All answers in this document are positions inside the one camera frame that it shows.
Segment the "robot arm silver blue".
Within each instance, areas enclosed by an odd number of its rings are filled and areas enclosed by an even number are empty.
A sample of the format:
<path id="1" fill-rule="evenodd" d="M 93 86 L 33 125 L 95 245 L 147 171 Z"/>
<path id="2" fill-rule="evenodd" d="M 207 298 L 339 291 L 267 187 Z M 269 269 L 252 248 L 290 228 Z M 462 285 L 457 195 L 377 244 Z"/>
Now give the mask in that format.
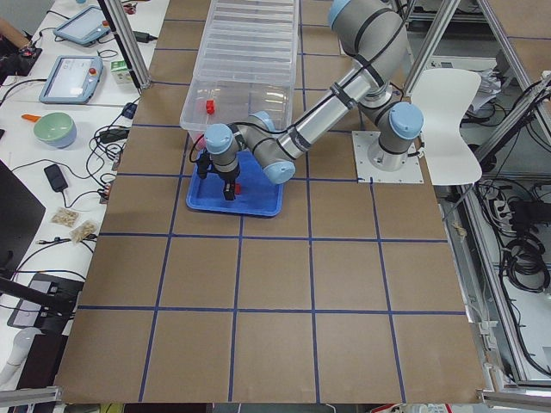
<path id="1" fill-rule="evenodd" d="M 335 1 L 328 15 L 353 67 L 335 82 L 316 105 L 282 131 L 270 130 L 264 113 L 244 121 L 214 124 L 204 133 L 206 148 L 197 159 L 201 179 L 214 173 L 224 183 L 223 195 L 234 200 L 240 174 L 238 153 L 249 151 L 274 184 L 294 176 L 296 159 L 350 110 L 359 108 L 380 130 L 368 148 L 378 170 L 402 168 L 424 117 L 418 107 L 393 95 L 391 76 L 406 53 L 407 34 L 400 15 L 382 1 Z"/>

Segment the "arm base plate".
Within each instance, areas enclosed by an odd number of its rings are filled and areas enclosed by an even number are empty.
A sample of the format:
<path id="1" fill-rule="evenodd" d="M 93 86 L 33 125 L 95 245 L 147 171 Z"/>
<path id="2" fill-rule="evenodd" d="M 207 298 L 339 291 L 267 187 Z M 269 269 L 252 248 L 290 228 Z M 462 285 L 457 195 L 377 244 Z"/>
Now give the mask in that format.
<path id="1" fill-rule="evenodd" d="M 364 183 L 423 184 L 414 142 L 410 142 L 408 152 L 394 155 L 380 147 L 379 135 L 375 131 L 352 133 L 357 180 Z"/>

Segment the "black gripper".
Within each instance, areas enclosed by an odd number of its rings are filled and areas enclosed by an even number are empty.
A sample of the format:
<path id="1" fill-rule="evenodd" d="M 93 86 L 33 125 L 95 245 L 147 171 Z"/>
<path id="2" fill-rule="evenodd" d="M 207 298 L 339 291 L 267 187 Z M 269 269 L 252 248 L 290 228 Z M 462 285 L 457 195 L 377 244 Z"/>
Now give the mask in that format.
<path id="1" fill-rule="evenodd" d="M 226 200 L 235 200 L 235 184 L 240 174 L 237 153 L 227 152 L 225 154 L 209 154 L 211 168 L 210 172 L 215 173 L 224 181 L 223 195 Z"/>

